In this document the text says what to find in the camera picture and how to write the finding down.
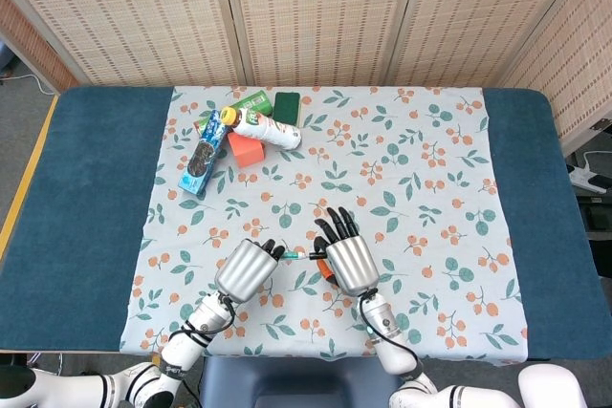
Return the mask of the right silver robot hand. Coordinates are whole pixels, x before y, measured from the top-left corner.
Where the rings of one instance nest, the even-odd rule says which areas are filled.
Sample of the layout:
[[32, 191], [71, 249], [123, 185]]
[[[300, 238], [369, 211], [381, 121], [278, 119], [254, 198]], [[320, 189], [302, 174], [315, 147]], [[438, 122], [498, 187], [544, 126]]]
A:
[[331, 222], [315, 219], [323, 235], [315, 237], [309, 258], [324, 261], [346, 295], [362, 296], [379, 283], [374, 257], [352, 215], [344, 207], [328, 207], [326, 211]]

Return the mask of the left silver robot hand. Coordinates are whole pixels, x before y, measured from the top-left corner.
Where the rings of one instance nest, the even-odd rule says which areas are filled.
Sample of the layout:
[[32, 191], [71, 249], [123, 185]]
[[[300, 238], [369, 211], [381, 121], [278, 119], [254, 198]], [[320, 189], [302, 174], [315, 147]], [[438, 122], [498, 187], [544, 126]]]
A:
[[263, 245], [244, 239], [215, 275], [217, 290], [234, 304], [248, 302], [277, 268], [285, 251], [273, 239]]

